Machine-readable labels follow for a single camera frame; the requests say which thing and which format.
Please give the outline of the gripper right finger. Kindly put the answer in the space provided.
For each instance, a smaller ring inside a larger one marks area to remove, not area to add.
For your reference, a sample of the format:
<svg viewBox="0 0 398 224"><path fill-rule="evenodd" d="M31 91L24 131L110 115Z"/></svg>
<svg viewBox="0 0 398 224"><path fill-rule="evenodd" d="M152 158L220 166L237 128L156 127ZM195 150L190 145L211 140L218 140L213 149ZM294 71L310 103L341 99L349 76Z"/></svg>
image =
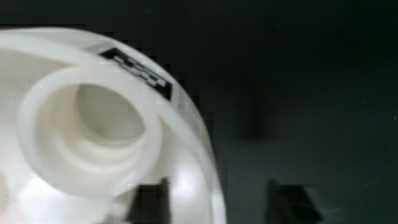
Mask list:
<svg viewBox="0 0 398 224"><path fill-rule="evenodd" d="M301 185L269 179L266 196L266 224L321 224L325 218Z"/></svg>

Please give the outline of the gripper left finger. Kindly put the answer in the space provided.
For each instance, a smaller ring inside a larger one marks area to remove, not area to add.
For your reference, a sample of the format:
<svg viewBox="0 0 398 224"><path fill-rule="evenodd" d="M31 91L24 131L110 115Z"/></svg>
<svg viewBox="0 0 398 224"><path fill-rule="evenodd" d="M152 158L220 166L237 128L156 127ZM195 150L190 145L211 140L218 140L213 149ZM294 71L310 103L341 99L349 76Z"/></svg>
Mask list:
<svg viewBox="0 0 398 224"><path fill-rule="evenodd" d="M170 224L168 180L136 187L124 221L127 224Z"/></svg>

